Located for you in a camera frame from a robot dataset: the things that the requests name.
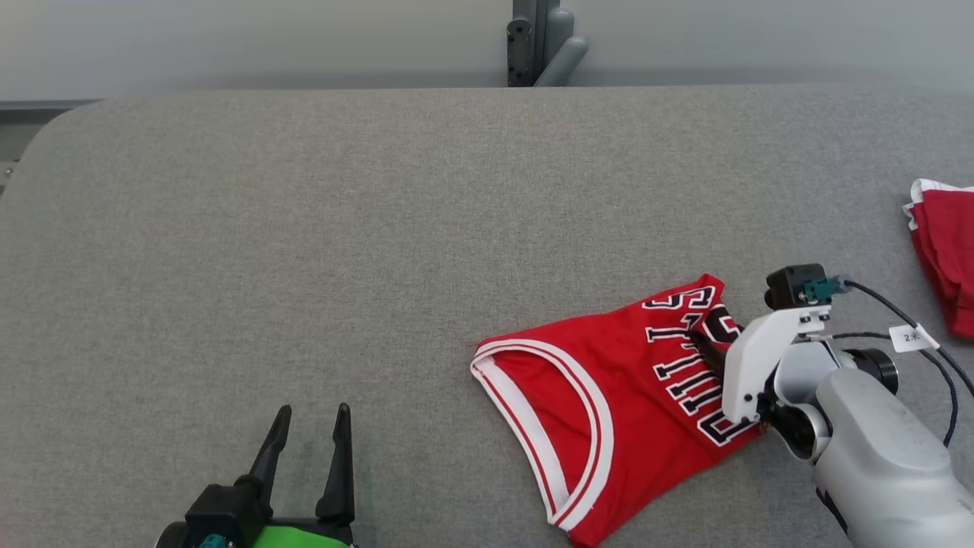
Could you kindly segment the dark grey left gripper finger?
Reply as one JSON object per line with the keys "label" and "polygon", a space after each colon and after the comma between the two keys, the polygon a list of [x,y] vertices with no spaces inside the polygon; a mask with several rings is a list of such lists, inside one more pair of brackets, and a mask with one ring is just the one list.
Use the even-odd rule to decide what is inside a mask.
{"label": "dark grey left gripper finger", "polygon": [[317,502],[316,517],[333,526],[351,526],[355,520],[354,445],[352,414],[347,403],[338,408],[332,444],[326,489]]}
{"label": "dark grey left gripper finger", "polygon": [[259,483],[260,495],[272,494],[279,457],[288,443],[291,417],[292,406],[284,405],[279,409],[251,465],[250,476]]}

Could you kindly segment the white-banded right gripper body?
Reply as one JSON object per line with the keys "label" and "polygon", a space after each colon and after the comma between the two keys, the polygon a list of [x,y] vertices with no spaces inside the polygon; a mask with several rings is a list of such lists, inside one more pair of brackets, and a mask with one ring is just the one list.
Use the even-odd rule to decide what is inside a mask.
{"label": "white-banded right gripper body", "polygon": [[749,323],[731,343],[724,360],[721,412],[733,424],[759,421],[758,395],[764,392],[789,346],[800,334],[825,329],[830,307],[776,310]]}

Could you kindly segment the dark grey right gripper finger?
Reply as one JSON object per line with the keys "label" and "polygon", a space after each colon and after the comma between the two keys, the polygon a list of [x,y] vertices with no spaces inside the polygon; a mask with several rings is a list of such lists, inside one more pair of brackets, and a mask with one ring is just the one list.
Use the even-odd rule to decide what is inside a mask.
{"label": "dark grey right gripper finger", "polygon": [[716,334],[706,332],[706,330],[689,330],[689,340],[703,362],[710,371],[716,375],[717,379],[724,379],[726,374],[726,357],[728,348],[731,346],[731,334],[717,332]]}

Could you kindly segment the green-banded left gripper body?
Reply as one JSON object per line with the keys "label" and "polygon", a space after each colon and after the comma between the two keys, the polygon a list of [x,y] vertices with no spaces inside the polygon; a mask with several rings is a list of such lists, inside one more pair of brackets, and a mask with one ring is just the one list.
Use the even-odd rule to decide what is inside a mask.
{"label": "green-banded left gripper body", "polygon": [[356,547],[351,520],[274,519],[261,530],[253,547]]}

